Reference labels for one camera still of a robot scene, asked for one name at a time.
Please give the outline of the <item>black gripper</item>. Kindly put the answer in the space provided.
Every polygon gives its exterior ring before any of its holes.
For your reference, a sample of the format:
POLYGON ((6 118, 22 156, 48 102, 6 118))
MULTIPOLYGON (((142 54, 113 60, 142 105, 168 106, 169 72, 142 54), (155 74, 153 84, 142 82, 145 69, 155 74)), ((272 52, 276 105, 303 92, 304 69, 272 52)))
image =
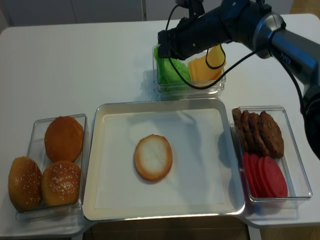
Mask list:
POLYGON ((183 18, 175 28, 158 33, 158 56, 185 60, 225 42, 225 26, 216 11, 183 18))

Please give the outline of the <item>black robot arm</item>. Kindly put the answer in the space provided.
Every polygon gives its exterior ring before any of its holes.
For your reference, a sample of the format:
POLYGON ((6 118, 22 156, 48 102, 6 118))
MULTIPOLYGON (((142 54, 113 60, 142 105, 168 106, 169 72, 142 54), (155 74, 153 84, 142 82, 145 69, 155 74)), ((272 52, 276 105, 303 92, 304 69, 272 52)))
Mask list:
POLYGON ((200 0, 178 0, 188 9, 172 29, 158 33, 158 56, 185 60, 209 48, 230 42, 241 43, 252 54, 274 57, 298 89, 300 112, 309 146, 320 153, 320 46, 286 28, 283 18, 262 0, 224 0, 205 12, 200 0))

